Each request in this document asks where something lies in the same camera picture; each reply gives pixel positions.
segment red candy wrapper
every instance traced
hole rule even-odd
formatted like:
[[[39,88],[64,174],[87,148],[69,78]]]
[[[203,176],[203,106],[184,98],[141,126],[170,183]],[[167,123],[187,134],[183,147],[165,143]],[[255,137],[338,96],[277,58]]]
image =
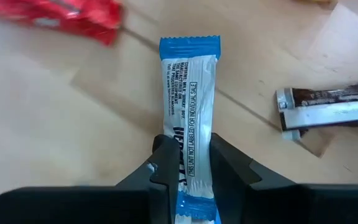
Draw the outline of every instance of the red candy wrapper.
[[[122,4],[116,0],[0,0],[0,17],[109,45],[121,24]]]

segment wooden table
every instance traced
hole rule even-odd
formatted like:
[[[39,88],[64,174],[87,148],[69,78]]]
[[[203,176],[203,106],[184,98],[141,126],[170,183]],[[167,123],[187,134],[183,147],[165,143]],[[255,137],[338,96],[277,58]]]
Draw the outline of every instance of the wooden table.
[[[139,166],[162,132],[158,42],[168,35],[221,35],[215,132],[294,181],[358,183],[358,129],[284,141],[274,102],[278,88],[358,82],[358,3],[333,11],[291,0],[125,5],[111,47],[0,21],[0,193],[114,185]]]

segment white candy bar wrapper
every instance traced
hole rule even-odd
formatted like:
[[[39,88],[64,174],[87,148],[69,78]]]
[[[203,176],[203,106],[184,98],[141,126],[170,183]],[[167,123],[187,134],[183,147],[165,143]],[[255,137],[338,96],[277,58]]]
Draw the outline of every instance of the white candy bar wrapper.
[[[177,214],[213,220],[209,142],[220,38],[162,39],[164,134],[180,143]]]

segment wooden surface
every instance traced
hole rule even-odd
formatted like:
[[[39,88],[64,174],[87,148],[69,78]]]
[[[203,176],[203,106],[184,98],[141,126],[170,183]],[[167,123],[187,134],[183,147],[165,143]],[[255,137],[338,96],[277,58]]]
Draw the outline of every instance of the wooden surface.
[[[114,185],[139,166],[162,132],[158,42],[167,35],[221,35],[215,132],[294,181],[358,183],[358,129],[284,141],[274,102],[282,87],[358,82],[358,3],[333,11],[291,0],[125,4],[111,47],[0,21],[0,193]]]

